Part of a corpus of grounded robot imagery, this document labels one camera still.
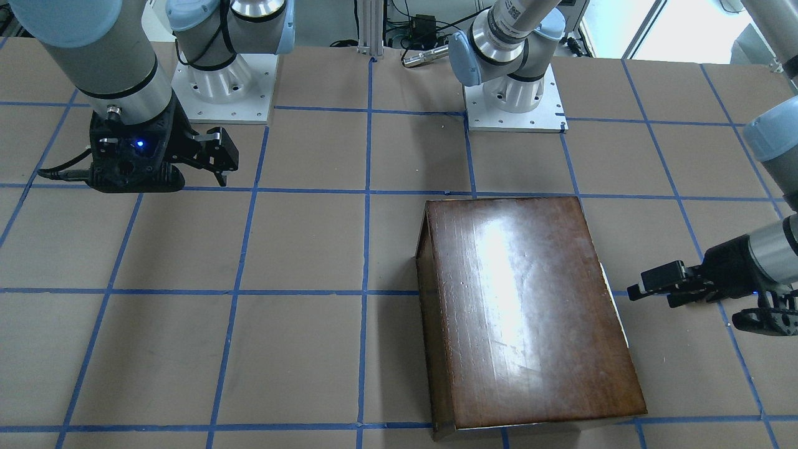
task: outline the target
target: wooden box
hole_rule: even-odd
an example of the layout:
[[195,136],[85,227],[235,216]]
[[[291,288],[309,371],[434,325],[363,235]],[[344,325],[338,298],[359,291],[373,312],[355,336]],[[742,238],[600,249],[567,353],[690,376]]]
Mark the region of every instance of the wooden box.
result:
[[417,268],[435,439],[646,413],[578,199],[428,201]]

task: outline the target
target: box top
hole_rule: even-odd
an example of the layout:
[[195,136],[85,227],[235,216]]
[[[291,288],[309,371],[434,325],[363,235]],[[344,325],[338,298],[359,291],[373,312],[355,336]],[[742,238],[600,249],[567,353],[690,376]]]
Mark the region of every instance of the box top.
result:
[[457,428],[646,413],[579,200],[429,201]]

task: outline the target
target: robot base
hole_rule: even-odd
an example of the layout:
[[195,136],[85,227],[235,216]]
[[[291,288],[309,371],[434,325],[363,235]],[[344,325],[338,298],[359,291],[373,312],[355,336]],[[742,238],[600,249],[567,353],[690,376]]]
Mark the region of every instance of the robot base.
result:
[[257,81],[243,100],[232,103],[209,103],[192,90],[188,71],[177,66],[172,88],[192,123],[231,123],[268,125],[271,100],[277,80],[278,56],[274,54],[242,54]]
[[468,128],[471,131],[513,133],[561,133],[568,130],[563,102],[551,66],[544,75],[545,94],[538,107],[528,113],[509,113],[485,101],[482,85],[464,87]]

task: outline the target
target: blue joint cap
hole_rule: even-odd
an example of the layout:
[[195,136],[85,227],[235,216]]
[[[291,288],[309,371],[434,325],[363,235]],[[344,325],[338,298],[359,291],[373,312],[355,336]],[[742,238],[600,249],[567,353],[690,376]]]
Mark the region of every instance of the blue joint cap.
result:
[[185,31],[211,17],[217,8],[219,0],[167,0],[166,17],[173,31]]
[[79,48],[99,41],[117,22],[122,0],[11,0],[19,22],[36,39],[58,48]]
[[775,159],[798,145],[798,97],[790,98],[743,128],[759,162]]
[[480,64],[464,31],[458,31],[449,40],[449,64],[462,85],[482,84]]
[[296,28],[294,27],[294,0],[286,0],[286,20],[282,23],[280,43],[275,54],[288,54],[294,51]]
[[565,16],[557,8],[543,18],[534,33],[551,41],[558,41],[565,34]]

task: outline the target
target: grid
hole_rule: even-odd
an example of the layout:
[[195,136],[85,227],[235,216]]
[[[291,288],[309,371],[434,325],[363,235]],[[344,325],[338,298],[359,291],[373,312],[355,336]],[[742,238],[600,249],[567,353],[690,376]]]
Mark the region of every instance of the grid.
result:
[[[7,39],[3,39],[0,42],[0,50],[6,44]],[[733,202],[733,203],[769,203],[773,206],[776,214],[779,217],[783,217],[783,214],[779,208],[781,203],[784,203],[783,200],[780,198],[775,198],[771,191],[769,190],[764,177],[760,170],[758,169],[757,165],[755,164],[754,160],[751,157],[749,150],[746,148],[745,143],[742,141],[739,127],[743,124],[733,122],[731,116],[729,115],[729,111],[726,109],[723,101],[721,100],[721,96],[718,94],[710,76],[707,74],[706,68],[704,66],[701,67],[701,71],[705,76],[707,83],[709,84],[711,90],[715,98],[718,101],[718,104],[723,110],[725,117],[727,118],[727,122],[697,122],[697,121],[655,121],[650,120],[646,113],[646,109],[643,106],[643,102],[640,98],[640,94],[636,88],[634,79],[632,77],[631,72],[626,64],[626,62],[622,62],[622,66],[624,72],[626,74],[627,80],[629,82],[630,88],[634,93],[634,98],[638,104],[640,112],[642,114],[643,119],[619,119],[619,118],[609,118],[609,117],[568,117],[568,120],[571,121],[598,121],[598,122],[619,122],[619,123],[638,123],[646,125],[646,128],[650,134],[651,141],[654,144],[654,148],[657,150],[657,155],[659,157],[660,162],[662,163],[662,169],[664,170],[667,180],[670,184],[670,188],[672,189],[672,195],[634,195],[634,194],[599,194],[599,193],[583,193],[580,192],[579,183],[576,175],[576,171],[574,169],[574,164],[571,158],[571,153],[569,151],[568,143],[567,143],[567,135],[565,133],[561,133],[559,135],[560,142],[562,144],[563,154],[565,156],[565,160],[567,162],[568,171],[571,177],[571,182],[573,184],[574,193],[547,193],[547,192],[516,192],[516,193],[506,193],[506,192],[489,192],[489,191],[480,191],[477,187],[476,183],[476,176],[474,170],[474,163],[472,160],[472,147],[471,142],[468,135],[468,120],[465,116],[464,112],[457,112],[457,111],[439,111],[439,112],[417,112],[417,111],[405,111],[405,110],[394,110],[394,109],[375,109],[373,107],[373,78],[374,78],[374,66],[377,64],[377,60],[371,59],[368,61],[368,107],[363,108],[326,108],[326,107],[308,107],[308,106],[292,106],[292,105],[277,105],[275,106],[276,109],[284,109],[284,110],[310,110],[310,111],[320,111],[320,112],[343,112],[343,113],[360,113],[366,115],[367,125],[366,125],[366,135],[365,135],[365,186],[364,189],[281,189],[281,188],[267,188],[262,187],[261,177],[263,173],[263,164],[264,159],[267,155],[267,146],[268,146],[268,139],[269,139],[269,129],[266,128],[263,134],[263,142],[259,154],[259,162],[258,168],[255,174],[255,182],[251,188],[244,188],[244,187],[232,187],[232,188],[216,188],[216,187],[187,187],[186,190],[193,190],[193,191],[220,191],[220,192],[245,192],[250,193],[250,200],[249,200],[249,208],[247,212],[247,220],[244,227],[243,238],[241,242],[241,257],[239,259],[238,268],[235,274],[235,285],[233,289],[222,289],[222,290],[199,290],[199,289],[146,289],[146,288],[115,288],[114,284],[117,278],[117,274],[120,270],[120,265],[127,249],[128,241],[130,239],[134,224],[136,223],[136,218],[140,211],[140,207],[142,204],[142,200],[144,199],[144,194],[139,194],[136,197],[136,202],[132,207],[132,212],[130,218],[128,220],[127,228],[124,233],[123,240],[119,247],[117,257],[115,259],[115,263],[113,265],[113,270],[111,276],[108,280],[108,284],[106,288],[48,288],[47,286],[41,286],[37,288],[19,288],[14,286],[3,286],[0,288],[0,293],[29,293],[29,294],[36,294],[36,293],[43,293],[43,292],[51,292],[51,293],[62,293],[62,294],[98,294],[102,295],[101,306],[99,312],[97,313],[97,318],[95,324],[93,326],[93,330],[91,333],[91,337],[89,339],[89,345],[86,348],[85,356],[83,362],[81,364],[80,372],[77,376],[77,382],[75,383],[72,398],[69,401],[69,407],[67,408],[63,424],[61,426],[0,426],[0,433],[28,433],[28,432],[42,432],[42,433],[57,433],[58,439],[56,443],[56,448],[60,448],[63,446],[65,437],[69,433],[82,433],[82,432],[207,432],[207,442],[206,447],[210,449],[213,447],[214,438],[217,432],[231,432],[231,431],[352,431],[356,434],[356,448],[361,449],[363,447],[364,442],[364,433],[367,431],[374,431],[374,430],[381,430],[381,429],[414,429],[414,428],[430,428],[431,423],[417,423],[417,422],[366,422],[364,420],[364,402],[365,402],[365,359],[366,359],[366,345],[367,345],[367,338],[366,338],[366,329],[367,329],[367,304],[368,304],[368,297],[369,296],[415,296],[417,295],[417,291],[414,290],[369,290],[369,225],[370,225],[370,215],[371,215],[371,200],[375,196],[420,196],[420,195],[441,195],[447,197],[459,197],[459,198],[477,198],[477,197],[492,197],[492,196],[518,196],[518,197],[553,197],[553,196],[574,196],[578,197],[580,200],[582,199],[642,199],[642,200],[663,200],[663,201],[676,201],[678,204],[679,210],[681,212],[682,220],[684,221],[686,228],[689,231],[690,238],[692,240],[693,246],[695,247],[697,256],[699,258],[702,257],[703,248],[698,243],[698,238],[696,236],[695,231],[693,230],[693,225],[688,217],[687,210],[685,208],[685,201],[720,201],[720,202]],[[61,127],[64,125],[65,119],[67,117],[68,112],[72,108],[86,108],[89,107],[85,104],[76,103],[77,91],[75,90],[72,94],[72,97],[69,99],[67,103],[47,103],[47,102],[27,102],[27,101],[0,101],[0,105],[26,105],[26,106],[40,106],[40,107],[50,107],[50,108],[63,108],[63,114],[61,115],[60,121],[57,123],[56,129],[53,132],[51,138],[49,139],[48,145],[45,147],[44,152],[42,153],[39,161],[36,165],[36,169],[41,168],[42,164],[44,163],[45,158],[47,157],[50,149],[53,146],[59,132],[61,131]],[[453,117],[460,117],[464,127],[464,142],[465,142],[465,152],[468,161],[468,177],[470,182],[470,191],[448,191],[448,190],[377,190],[372,189],[371,185],[371,167],[372,167],[372,124],[373,124],[373,117],[375,114],[401,114],[401,115],[420,115],[420,116],[453,116]],[[666,162],[666,158],[660,148],[658,143],[658,138],[655,133],[653,125],[700,125],[700,126],[712,126],[712,127],[726,127],[733,130],[737,140],[739,141],[741,151],[745,153],[748,161],[750,162],[751,170],[756,174],[757,180],[760,182],[761,187],[763,188],[765,195],[763,197],[697,197],[697,196],[682,196],[679,193],[678,187],[676,182],[674,181],[674,177],[672,176],[671,170]],[[10,234],[11,229],[14,227],[14,222],[16,221],[20,211],[25,206],[26,198],[31,189],[87,189],[87,186],[84,185],[38,185],[34,184],[35,173],[36,169],[31,173],[28,181],[25,184],[17,184],[17,183],[6,183],[0,184],[0,189],[22,189],[21,196],[19,201],[14,208],[14,211],[8,220],[7,224],[3,229],[2,235],[0,236],[0,248],[3,244],[6,243],[6,239]],[[241,288],[242,285],[242,276],[244,273],[244,267],[247,261],[247,250],[249,247],[249,237],[251,235],[251,228],[252,228],[252,221],[253,216],[256,210],[257,199],[260,193],[319,193],[319,194],[353,194],[353,195],[361,195],[364,198],[364,265],[362,269],[362,283],[360,290],[254,290],[254,289],[243,289]],[[613,291],[616,296],[625,296],[626,292],[624,291]],[[77,400],[81,394],[81,388],[83,386],[83,382],[85,379],[85,374],[89,368],[89,364],[91,363],[93,350],[95,347],[95,343],[97,342],[97,337],[103,322],[103,318],[105,315],[106,307],[109,303],[109,299],[112,295],[118,294],[133,294],[133,295],[163,295],[163,296],[230,296],[230,311],[229,311],[229,321],[227,325],[227,330],[225,332],[225,340],[223,342],[223,353],[222,359],[219,366],[219,376],[218,381],[215,388],[214,394],[214,401],[213,401],[213,408],[212,413],[209,421],[207,423],[197,423],[193,425],[74,425],[71,423],[71,419],[77,404]],[[360,315],[360,338],[359,338],[359,349],[358,349],[358,418],[357,421],[354,423],[241,423],[241,424],[230,424],[230,423],[218,423],[219,417],[219,407],[222,402],[223,396],[223,387],[225,384],[226,374],[227,374],[227,363],[229,360],[231,345],[234,344],[233,342],[233,331],[235,328],[235,319],[236,319],[236,311],[238,307],[238,300],[240,296],[327,296],[327,295],[339,295],[339,296],[360,296],[361,298],[361,315]],[[720,315],[720,320],[722,323],[727,324],[729,322],[725,308],[723,304],[719,304],[718,306],[718,313]],[[641,448],[647,448],[646,443],[646,428],[649,426],[657,426],[660,424],[674,424],[674,423],[762,423],[764,425],[765,430],[767,431],[768,437],[772,444],[772,447],[778,448],[779,443],[776,441],[776,436],[774,435],[771,423],[774,422],[795,422],[798,421],[798,415],[771,415],[766,412],[762,401],[760,399],[759,393],[757,388],[753,382],[751,377],[751,373],[749,371],[748,365],[745,361],[745,358],[742,355],[742,351],[740,350],[740,346],[737,342],[737,339],[732,331],[731,328],[727,326],[727,332],[729,335],[729,339],[734,347],[734,350],[737,354],[737,358],[739,361],[740,369],[743,371],[745,378],[748,381],[748,386],[750,388],[750,392],[752,397],[754,398],[757,408],[759,411],[758,415],[717,415],[717,416],[668,416],[668,417],[642,417],[642,418],[635,418],[625,423],[619,424],[622,426],[634,426],[634,429],[637,432],[639,445]],[[511,447],[511,437],[508,434],[507,429],[501,429],[500,437],[503,447]]]

